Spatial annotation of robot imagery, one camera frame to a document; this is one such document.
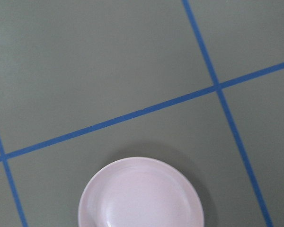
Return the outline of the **brown paper table cover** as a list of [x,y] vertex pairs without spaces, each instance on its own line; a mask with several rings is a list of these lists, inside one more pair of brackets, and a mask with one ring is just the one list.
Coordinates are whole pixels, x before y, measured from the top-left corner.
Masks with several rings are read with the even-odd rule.
[[284,0],[0,0],[0,227],[77,226],[134,156],[208,227],[284,227]]

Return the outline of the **pink plate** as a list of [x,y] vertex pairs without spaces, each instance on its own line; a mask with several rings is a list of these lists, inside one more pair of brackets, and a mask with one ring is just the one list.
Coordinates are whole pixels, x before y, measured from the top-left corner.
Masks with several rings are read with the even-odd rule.
[[80,227],[202,227],[204,211],[188,179],[169,164],[128,157],[99,170],[78,206]]

